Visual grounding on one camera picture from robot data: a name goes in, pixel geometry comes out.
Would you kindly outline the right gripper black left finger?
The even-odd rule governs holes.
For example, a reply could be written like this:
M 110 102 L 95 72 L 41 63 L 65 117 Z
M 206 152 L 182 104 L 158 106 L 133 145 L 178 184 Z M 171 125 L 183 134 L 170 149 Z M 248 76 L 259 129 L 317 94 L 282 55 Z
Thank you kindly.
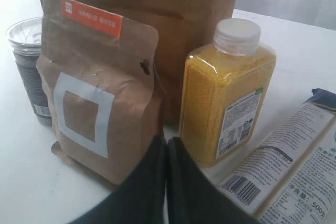
M 166 140 L 156 135 L 124 182 L 71 223 L 163 223 L 165 178 Z

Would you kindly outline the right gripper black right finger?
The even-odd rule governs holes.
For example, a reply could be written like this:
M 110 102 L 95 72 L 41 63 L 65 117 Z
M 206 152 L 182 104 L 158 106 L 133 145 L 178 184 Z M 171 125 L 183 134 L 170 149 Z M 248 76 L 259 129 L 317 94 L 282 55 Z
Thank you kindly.
M 258 223 L 204 176 L 178 137 L 167 143 L 169 223 Z

